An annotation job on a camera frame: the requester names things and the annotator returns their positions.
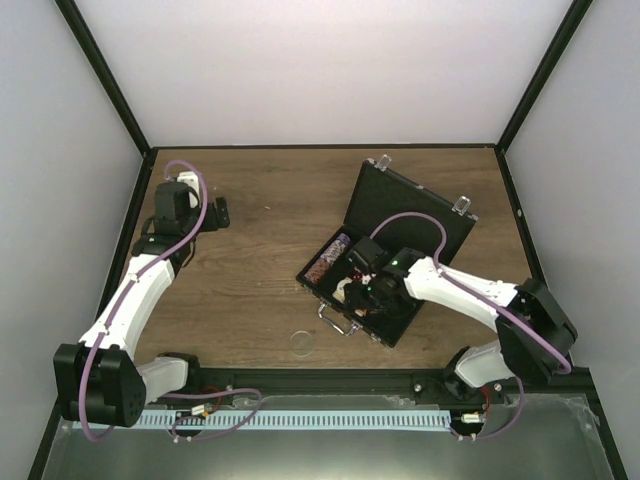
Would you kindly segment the black poker case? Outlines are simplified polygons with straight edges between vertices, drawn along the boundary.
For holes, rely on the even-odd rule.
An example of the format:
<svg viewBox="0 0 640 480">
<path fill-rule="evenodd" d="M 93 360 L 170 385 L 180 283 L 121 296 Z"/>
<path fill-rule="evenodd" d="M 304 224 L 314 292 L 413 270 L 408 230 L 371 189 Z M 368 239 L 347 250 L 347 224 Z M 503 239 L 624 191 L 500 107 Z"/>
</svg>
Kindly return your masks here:
<svg viewBox="0 0 640 480">
<path fill-rule="evenodd" d="M 342 225 L 297 281 L 350 323 L 394 347 L 423 306 L 403 277 L 421 256 L 449 264 L 475 226 L 471 201 L 455 202 L 400 175 L 391 159 L 363 162 Z"/>
</svg>

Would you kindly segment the white dealer button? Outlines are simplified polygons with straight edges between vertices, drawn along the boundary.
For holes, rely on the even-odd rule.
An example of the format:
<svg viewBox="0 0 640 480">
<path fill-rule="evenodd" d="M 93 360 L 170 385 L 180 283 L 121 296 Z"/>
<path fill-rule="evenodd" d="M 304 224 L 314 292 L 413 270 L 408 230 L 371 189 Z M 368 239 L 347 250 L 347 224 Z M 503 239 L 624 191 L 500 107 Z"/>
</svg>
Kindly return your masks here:
<svg viewBox="0 0 640 480">
<path fill-rule="evenodd" d="M 351 284 L 353 280 L 349 277 L 344 278 L 339 281 L 336 285 L 336 289 L 334 290 L 332 297 L 340 303 L 343 303 L 346 298 L 345 287 Z"/>
</svg>

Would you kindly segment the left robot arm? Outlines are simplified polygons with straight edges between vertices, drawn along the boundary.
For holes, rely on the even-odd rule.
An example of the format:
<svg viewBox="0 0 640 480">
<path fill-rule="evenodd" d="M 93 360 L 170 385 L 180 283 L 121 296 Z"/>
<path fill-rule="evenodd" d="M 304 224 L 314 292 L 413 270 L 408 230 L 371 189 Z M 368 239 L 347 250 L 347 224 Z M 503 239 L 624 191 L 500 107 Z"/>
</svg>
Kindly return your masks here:
<svg viewBox="0 0 640 480">
<path fill-rule="evenodd" d="M 227 203 L 209 200 L 198 176 L 182 172 L 156 188 L 154 208 L 98 320 L 54 355 L 58 402 L 67 421 L 131 427 L 147 404 L 169 393 L 184 404 L 203 395 L 196 356 L 166 352 L 142 366 L 134 359 L 156 304 L 194 258 L 198 235 L 229 226 Z"/>
</svg>

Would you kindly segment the purple chip stack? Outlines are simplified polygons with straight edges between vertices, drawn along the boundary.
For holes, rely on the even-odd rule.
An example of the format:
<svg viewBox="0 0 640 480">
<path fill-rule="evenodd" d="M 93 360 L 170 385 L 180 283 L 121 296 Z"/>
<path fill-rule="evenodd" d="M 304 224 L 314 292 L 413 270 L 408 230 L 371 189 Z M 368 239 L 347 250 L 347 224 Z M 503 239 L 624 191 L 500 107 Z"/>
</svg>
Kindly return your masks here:
<svg viewBox="0 0 640 480">
<path fill-rule="evenodd" d="M 351 245 L 351 239 L 345 233 L 341 233 L 336 237 L 332 245 L 335 250 L 339 250 L 343 252 L 345 249 L 347 249 Z"/>
</svg>

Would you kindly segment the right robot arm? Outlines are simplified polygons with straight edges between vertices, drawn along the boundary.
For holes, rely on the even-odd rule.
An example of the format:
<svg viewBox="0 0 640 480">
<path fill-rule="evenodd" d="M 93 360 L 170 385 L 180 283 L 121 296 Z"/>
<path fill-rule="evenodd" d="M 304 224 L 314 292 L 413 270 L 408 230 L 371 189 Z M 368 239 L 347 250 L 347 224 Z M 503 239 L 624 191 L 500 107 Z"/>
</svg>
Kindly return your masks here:
<svg viewBox="0 0 640 480">
<path fill-rule="evenodd" d="M 546 385 L 553 375 L 572 370 L 568 354 L 577 331 L 537 280 L 486 280 L 417 250 L 389 254 L 369 238 L 348 251 L 347 261 L 361 275 L 344 287 L 344 305 L 352 311 L 388 315 L 402 306 L 429 302 L 496 333 L 496 340 L 466 347 L 450 361 L 444 389 L 455 402 L 468 402 L 491 382 L 517 378 Z"/>
</svg>

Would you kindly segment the red black chip stack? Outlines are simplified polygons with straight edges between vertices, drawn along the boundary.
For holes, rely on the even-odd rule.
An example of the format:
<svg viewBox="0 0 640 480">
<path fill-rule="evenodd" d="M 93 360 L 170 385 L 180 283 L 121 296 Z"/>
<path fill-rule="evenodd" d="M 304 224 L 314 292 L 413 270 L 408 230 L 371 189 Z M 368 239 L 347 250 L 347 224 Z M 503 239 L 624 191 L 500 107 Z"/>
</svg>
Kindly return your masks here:
<svg viewBox="0 0 640 480">
<path fill-rule="evenodd" d="M 333 262 L 325 257 L 319 257 L 304 274 L 304 278 L 312 283 L 318 284 L 320 280 L 332 267 Z"/>
</svg>

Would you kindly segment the clear acrylic dealer puck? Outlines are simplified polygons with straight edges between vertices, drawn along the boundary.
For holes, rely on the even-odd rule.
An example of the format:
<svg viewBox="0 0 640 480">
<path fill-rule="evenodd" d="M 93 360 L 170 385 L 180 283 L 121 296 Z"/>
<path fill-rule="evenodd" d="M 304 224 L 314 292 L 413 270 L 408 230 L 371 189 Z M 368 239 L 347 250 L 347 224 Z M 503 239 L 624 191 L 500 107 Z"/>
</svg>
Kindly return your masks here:
<svg viewBox="0 0 640 480">
<path fill-rule="evenodd" d="M 290 336 L 289 347 L 294 356 L 307 357 L 315 347 L 314 335 L 308 331 L 298 330 Z"/>
</svg>

